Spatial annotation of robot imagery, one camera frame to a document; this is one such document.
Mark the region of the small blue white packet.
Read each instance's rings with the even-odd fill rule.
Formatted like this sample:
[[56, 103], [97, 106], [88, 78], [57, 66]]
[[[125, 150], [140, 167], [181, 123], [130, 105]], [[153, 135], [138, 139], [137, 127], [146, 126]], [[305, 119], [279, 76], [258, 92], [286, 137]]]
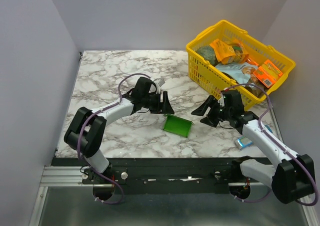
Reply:
[[253, 142], [247, 137], [242, 136], [235, 140], [235, 145], [238, 147], [239, 150], [242, 150], [246, 147], [253, 145]]

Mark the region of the orange cracker box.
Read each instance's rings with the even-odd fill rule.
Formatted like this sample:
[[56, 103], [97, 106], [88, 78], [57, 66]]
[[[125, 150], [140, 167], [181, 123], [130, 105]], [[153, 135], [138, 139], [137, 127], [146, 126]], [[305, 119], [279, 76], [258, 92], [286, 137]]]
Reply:
[[266, 60], [253, 74], [264, 86], [270, 88], [279, 80], [283, 72], [271, 60]]

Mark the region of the orange snack bag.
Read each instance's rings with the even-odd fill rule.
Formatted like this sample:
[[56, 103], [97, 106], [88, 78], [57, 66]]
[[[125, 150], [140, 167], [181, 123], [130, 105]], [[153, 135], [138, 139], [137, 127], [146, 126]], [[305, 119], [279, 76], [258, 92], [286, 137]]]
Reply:
[[210, 46], [213, 48], [218, 62], [224, 65], [243, 63], [249, 58], [249, 52], [238, 39], [226, 42], [216, 39], [210, 43]]

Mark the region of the green paper box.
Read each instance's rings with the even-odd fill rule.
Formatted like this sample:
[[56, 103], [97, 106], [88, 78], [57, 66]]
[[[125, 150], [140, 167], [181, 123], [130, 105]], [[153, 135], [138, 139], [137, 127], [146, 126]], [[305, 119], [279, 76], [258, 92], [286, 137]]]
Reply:
[[194, 123], [190, 120], [172, 115], [165, 114], [165, 123], [163, 126], [163, 131], [188, 138], [190, 130]]

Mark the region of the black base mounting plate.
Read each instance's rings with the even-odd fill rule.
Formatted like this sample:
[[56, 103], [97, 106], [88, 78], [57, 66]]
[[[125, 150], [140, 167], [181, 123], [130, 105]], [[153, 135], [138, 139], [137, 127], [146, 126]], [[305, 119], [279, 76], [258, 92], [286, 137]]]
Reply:
[[236, 169], [236, 158], [112, 158], [107, 177], [113, 185], [75, 158], [54, 158], [54, 167], [74, 169], [79, 185], [95, 195], [239, 193], [248, 196], [247, 178]]

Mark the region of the aluminium frame rail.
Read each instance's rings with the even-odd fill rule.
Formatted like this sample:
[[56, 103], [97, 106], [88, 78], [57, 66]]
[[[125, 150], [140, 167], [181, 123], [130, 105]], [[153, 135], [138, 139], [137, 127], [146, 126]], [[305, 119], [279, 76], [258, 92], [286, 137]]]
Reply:
[[[106, 175], [119, 185], [128, 185], [130, 182], [137, 183], [141, 181], [148, 183], [173, 183], [173, 182], [195, 182], [201, 183], [208, 179], [214, 184], [243, 185], [244, 177], [232, 179], [230, 166], [222, 167], [122, 167], [113, 166], [106, 170]], [[107, 185], [110, 182], [103, 179], [88, 166], [83, 168], [77, 166], [49, 166], [43, 171], [41, 184], [43, 185]]]

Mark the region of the light blue snack bag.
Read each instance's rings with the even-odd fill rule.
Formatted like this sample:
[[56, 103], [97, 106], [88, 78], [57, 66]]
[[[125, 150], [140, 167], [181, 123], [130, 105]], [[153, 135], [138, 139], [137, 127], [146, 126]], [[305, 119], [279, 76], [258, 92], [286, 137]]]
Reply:
[[254, 71], [258, 67], [247, 62], [242, 64], [230, 63], [226, 65], [219, 63], [215, 66], [215, 68], [231, 79], [235, 80], [238, 84], [243, 84], [245, 86], [259, 83], [259, 80], [254, 75]]

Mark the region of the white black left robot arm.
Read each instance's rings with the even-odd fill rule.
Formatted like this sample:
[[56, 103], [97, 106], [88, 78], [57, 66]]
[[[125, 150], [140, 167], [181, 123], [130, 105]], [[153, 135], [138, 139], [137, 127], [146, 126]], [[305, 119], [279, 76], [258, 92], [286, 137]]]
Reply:
[[111, 164], [105, 158], [100, 146], [106, 126], [139, 112], [142, 108], [151, 114], [174, 114], [167, 91], [162, 91], [164, 79], [152, 79], [146, 74], [140, 77], [135, 86], [121, 93], [122, 80], [118, 85], [119, 98], [97, 110], [81, 107], [77, 110], [65, 135], [64, 142], [77, 152], [94, 170], [93, 176], [99, 183], [106, 183], [111, 177]]

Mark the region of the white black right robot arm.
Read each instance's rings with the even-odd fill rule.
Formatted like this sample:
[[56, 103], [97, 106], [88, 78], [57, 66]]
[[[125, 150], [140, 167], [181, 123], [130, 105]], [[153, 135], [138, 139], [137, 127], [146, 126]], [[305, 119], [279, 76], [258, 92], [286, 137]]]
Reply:
[[304, 206], [314, 206], [319, 201], [313, 159], [290, 149], [262, 124], [252, 111], [245, 111], [239, 91], [225, 89], [221, 98], [209, 96], [204, 103], [192, 111], [192, 115], [202, 116], [201, 123], [216, 127], [227, 121], [257, 146], [271, 162], [262, 164], [250, 157], [238, 159], [230, 169], [230, 176], [240, 182], [253, 178], [269, 187], [276, 198], [284, 203], [297, 202]]

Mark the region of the yellow plastic shopping basket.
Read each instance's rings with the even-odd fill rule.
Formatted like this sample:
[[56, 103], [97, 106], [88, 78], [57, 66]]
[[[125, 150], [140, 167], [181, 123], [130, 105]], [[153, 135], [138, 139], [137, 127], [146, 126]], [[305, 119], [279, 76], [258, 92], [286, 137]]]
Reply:
[[[248, 52], [248, 60], [224, 65], [216, 58], [213, 41], [232, 43], [238, 52], [243, 47]], [[188, 75], [217, 99], [221, 90], [238, 84], [245, 110], [266, 99], [261, 89], [254, 88], [255, 83], [270, 94], [277, 90], [288, 78], [289, 73], [296, 66], [295, 62], [278, 52], [272, 46], [266, 46], [250, 36], [247, 31], [234, 24], [221, 20], [208, 27], [196, 36], [186, 46], [188, 53]], [[282, 76], [277, 82], [267, 88], [254, 76], [254, 71], [265, 61], [270, 60], [281, 72]]]

